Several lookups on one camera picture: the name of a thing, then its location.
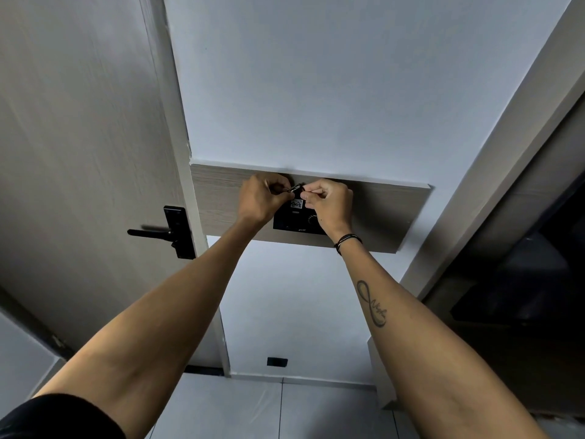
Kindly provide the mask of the light wooden doorway frame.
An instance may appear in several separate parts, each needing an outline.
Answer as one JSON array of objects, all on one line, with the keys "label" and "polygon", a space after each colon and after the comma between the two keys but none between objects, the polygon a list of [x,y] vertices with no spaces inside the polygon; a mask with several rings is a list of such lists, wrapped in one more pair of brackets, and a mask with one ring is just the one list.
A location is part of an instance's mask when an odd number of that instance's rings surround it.
[{"label": "light wooden doorway frame", "polygon": [[400,283],[531,413],[585,418],[585,0],[572,0]]}]

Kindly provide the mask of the wooden wall panel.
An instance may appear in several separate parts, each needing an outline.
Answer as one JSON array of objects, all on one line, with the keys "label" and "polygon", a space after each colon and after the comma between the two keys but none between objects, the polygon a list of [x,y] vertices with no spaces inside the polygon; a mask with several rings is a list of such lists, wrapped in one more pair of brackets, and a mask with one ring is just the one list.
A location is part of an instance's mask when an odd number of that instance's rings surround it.
[{"label": "wooden wall panel", "polygon": [[[242,183],[259,172],[275,168],[196,162],[190,165],[202,231],[221,236],[235,222]],[[366,248],[397,253],[417,219],[431,186],[422,183],[378,180],[360,176],[334,176],[300,170],[279,170],[291,184],[329,178],[353,191],[352,226]]]}]

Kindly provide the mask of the black shirt sleeve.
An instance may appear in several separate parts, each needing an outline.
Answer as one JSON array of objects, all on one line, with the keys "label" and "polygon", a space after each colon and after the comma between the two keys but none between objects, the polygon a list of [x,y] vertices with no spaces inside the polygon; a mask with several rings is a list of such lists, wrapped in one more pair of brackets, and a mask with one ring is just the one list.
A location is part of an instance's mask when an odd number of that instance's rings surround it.
[{"label": "black shirt sleeve", "polygon": [[126,439],[122,429],[90,402],[46,394],[22,403],[0,419],[0,439]]}]

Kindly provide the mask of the person's left hand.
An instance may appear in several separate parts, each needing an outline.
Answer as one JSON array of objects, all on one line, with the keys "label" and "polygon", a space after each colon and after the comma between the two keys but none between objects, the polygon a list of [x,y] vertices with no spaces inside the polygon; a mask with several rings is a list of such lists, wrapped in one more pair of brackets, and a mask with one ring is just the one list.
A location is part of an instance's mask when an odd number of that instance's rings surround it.
[{"label": "person's left hand", "polygon": [[259,172],[243,182],[239,193],[237,222],[261,228],[283,204],[293,199],[271,197],[265,185],[265,174],[277,173]]}]

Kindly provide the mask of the light wooden door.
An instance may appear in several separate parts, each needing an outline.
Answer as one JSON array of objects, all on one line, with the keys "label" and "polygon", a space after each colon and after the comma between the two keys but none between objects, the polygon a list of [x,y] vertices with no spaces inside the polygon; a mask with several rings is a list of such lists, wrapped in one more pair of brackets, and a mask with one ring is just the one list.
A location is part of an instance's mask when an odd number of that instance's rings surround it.
[{"label": "light wooden door", "polygon": [[187,265],[140,0],[0,0],[0,305],[69,359]]}]

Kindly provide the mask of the black wall control panel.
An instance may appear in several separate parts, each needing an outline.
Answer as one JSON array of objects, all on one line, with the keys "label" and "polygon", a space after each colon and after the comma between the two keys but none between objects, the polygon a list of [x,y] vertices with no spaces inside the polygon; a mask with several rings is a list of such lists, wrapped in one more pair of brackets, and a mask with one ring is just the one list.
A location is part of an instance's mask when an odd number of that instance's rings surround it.
[{"label": "black wall control panel", "polygon": [[274,214],[273,228],[312,235],[326,235],[320,226],[315,210],[304,207],[302,210],[290,207],[290,201],[283,204]]}]

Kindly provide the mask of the person's left forearm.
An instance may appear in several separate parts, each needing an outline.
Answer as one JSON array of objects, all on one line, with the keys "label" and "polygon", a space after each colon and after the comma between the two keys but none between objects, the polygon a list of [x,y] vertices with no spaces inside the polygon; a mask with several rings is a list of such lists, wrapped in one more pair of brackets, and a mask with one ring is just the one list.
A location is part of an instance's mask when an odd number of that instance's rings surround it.
[{"label": "person's left forearm", "polygon": [[127,439],[143,439],[164,410],[261,227],[236,223],[187,264],[114,317],[35,397],[68,394],[97,406]]}]

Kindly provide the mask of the person's right forearm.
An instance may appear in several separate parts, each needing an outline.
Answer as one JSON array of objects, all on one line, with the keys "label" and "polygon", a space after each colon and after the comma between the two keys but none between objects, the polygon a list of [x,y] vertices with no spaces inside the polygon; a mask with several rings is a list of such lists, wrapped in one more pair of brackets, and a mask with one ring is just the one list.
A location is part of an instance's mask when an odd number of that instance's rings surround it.
[{"label": "person's right forearm", "polygon": [[486,361],[354,234],[336,243],[400,404],[425,439],[549,439]]}]

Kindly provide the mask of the person's right hand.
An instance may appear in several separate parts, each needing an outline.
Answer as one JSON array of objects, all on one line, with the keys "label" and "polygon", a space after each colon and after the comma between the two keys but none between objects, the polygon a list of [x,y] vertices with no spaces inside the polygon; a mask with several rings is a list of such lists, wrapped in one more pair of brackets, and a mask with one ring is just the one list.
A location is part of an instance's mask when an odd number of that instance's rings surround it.
[{"label": "person's right hand", "polygon": [[331,181],[331,191],[327,197],[329,205],[316,211],[320,226],[333,243],[352,231],[353,191],[346,184]]}]

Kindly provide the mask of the white skirting board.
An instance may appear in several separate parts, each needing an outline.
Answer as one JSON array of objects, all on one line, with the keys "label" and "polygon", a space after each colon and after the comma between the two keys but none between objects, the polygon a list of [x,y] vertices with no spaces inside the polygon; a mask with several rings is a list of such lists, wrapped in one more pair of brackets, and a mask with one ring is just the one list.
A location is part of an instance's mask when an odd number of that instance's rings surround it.
[{"label": "white skirting board", "polygon": [[300,376],[273,376],[273,375],[262,375],[253,373],[236,373],[231,372],[230,378],[237,380],[253,381],[253,382],[269,382],[277,384],[295,384],[304,386],[319,386],[319,387],[331,387],[340,389],[352,389],[360,391],[373,391],[376,392],[376,386],[374,384],[361,383],[361,382],[347,382],[341,380],[330,380]]}]

